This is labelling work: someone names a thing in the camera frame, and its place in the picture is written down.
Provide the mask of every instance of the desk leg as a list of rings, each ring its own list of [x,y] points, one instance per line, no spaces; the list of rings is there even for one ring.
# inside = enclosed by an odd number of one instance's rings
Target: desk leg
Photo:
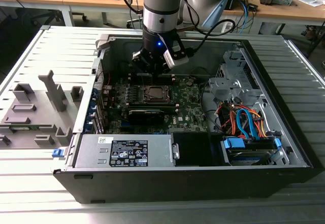
[[[73,20],[72,11],[70,10],[70,7],[65,7],[61,11],[66,26],[75,26],[75,22]]]
[[[15,7],[1,7],[1,9],[7,16],[10,15],[12,19],[18,18]]]
[[[257,17],[254,17],[254,23],[249,31],[249,34],[251,35],[258,35],[259,30],[262,26],[262,21],[260,21]]]
[[[106,12],[102,12],[103,23],[108,23]]]

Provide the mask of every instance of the office chair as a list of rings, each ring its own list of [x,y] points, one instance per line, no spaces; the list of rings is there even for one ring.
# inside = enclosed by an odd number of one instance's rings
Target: office chair
[[[143,21],[142,17],[137,18],[137,19],[128,20],[128,21],[126,21],[126,28],[132,28],[132,23],[141,22],[141,24],[142,24],[142,21]]]
[[[81,12],[73,12],[72,15],[82,16],[82,20],[84,22],[87,22],[88,21],[87,16],[85,16],[84,13],[81,13]],[[48,19],[46,19],[46,21],[44,22],[44,25],[49,25],[53,19],[55,19],[57,22],[60,22],[60,20],[63,20],[63,15],[62,15],[62,12],[61,11],[49,10],[48,13],[44,13],[44,14],[41,14],[41,15],[37,15],[37,16],[32,17],[30,19],[30,22],[31,22],[31,24],[33,26],[37,26],[37,24],[38,24],[37,19],[43,18],[43,17],[48,17]]]

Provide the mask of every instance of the power cable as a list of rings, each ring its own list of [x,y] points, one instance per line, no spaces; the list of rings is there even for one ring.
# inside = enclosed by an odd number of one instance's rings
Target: power cable
[[[143,13],[143,10],[136,10],[134,9],[128,2],[127,0],[124,0],[125,4],[136,14],[142,14]]]
[[[138,2],[138,0],[136,0],[136,2],[137,2],[137,9],[139,10],[139,2]],[[140,16],[138,16],[138,18],[139,18],[139,26],[140,26],[140,29],[142,29]]]
[[[189,4],[189,3],[188,3],[187,0],[184,0],[184,2],[185,2],[186,5],[187,5],[188,13],[189,13],[189,16],[190,16],[191,22],[192,22],[192,24],[194,25],[195,30],[198,31],[199,33],[205,35],[205,37],[204,37],[204,39],[203,39],[204,42],[205,42],[205,40],[207,39],[208,36],[217,37],[217,36],[222,36],[222,35],[225,35],[225,34],[228,34],[228,33],[232,32],[232,31],[234,31],[234,29],[235,29],[235,27],[236,27],[235,22],[232,21],[231,19],[224,19],[224,20],[222,20],[222,21],[217,22],[217,23],[216,23],[216,24],[215,24],[215,25],[214,25],[214,26],[213,26],[213,27],[212,27],[212,28],[211,28],[207,33],[203,32],[202,30],[200,30],[200,29],[198,28],[198,25],[199,25],[199,23],[200,23],[200,17],[199,17],[199,15],[198,15],[197,11],[196,11],[196,10],[195,10],[195,9],[194,9],[190,4]],[[191,13],[191,9],[194,11],[195,15],[196,15],[197,18],[198,18],[198,20],[197,20],[196,23],[194,23],[194,20],[193,20],[193,17],[192,17],[192,13]],[[229,22],[231,22],[231,23],[233,24],[232,28],[229,29],[228,31],[222,33],[222,34],[212,35],[212,34],[211,34],[212,31],[213,31],[213,30],[214,30],[214,29],[215,29],[219,24],[226,22],[225,20],[227,20],[227,21],[229,21]]]
[[[247,22],[248,12],[247,12],[247,8],[246,8],[245,4],[244,4],[242,1],[240,1],[240,3],[243,5],[244,11],[245,11],[245,20],[244,20],[244,24],[242,25],[242,26],[243,26],[242,29],[239,31],[239,33],[241,34],[242,31],[244,30],[245,25],[246,25],[246,22]]]
[[[211,33],[212,33],[212,31],[218,26],[218,25],[220,25],[220,24],[222,24],[222,23],[224,23],[224,22],[231,22],[232,23],[232,28],[230,28],[228,31],[226,31],[226,32],[224,32],[224,33],[221,33],[221,34],[217,34],[217,35],[212,35]],[[217,36],[222,36],[222,35],[226,35],[226,34],[228,34],[228,33],[230,33],[230,32],[232,32],[234,29],[235,29],[235,27],[236,27],[236,24],[235,24],[235,22],[233,21],[233,20],[231,20],[231,19],[224,19],[224,20],[221,20],[221,21],[218,21],[215,25],[213,25],[213,27],[205,34],[205,36],[204,36],[204,38],[203,38],[203,40],[201,41],[201,43],[199,44],[199,46],[196,48],[196,49],[194,49],[194,53],[196,53],[202,46],[203,46],[203,44],[205,43],[205,41],[207,40],[207,38],[209,37],[209,36],[213,36],[213,37],[217,37]]]

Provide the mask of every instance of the floor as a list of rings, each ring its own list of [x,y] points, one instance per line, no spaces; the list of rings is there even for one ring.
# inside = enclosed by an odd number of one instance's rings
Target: floor
[[[17,9],[18,19],[13,20],[8,17],[0,24],[0,82],[5,78],[40,27],[39,25],[37,27],[33,26],[30,18],[45,12],[47,11],[19,8]],[[84,22],[81,16],[75,16],[76,26],[107,27],[103,25],[101,13],[87,12],[85,15],[88,17],[87,22]],[[42,24],[45,20],[46,18],[43,18],[38,22]],[[129,14],[108,14],[109,23],[117,27],[126,28],[127,20],[130,20]],[[64,26],[64,22],[53,20],[51,25]],[[139,28],[138,23],[135,23],[135,28]],[[310,42],[300,34],[304,29],[303,25],[286,25],[281,34],[286,39],[292,40],[302,52],[305,52]],[[325,76],[325,70],[321,67],[324,55],[325,48],[319,45],[309,57],[309,61],[322,76]]]

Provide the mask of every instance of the blue latch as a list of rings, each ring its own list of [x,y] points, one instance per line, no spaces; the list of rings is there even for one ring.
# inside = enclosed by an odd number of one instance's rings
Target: blue latch
[[[280,148],[280,147],[282,146],[282,144],[281,144],[281,140],[278,139],[278,138],[274,139],[274,143],[276,144],[276,146],[277,146],[278,148]]]
[[[240,138],[227,138],[223,143],[226,149],[245,148],[244,140]]]
[[[54,149],[52,152],[53,158],[64,157],[64,150],[63,149]]]

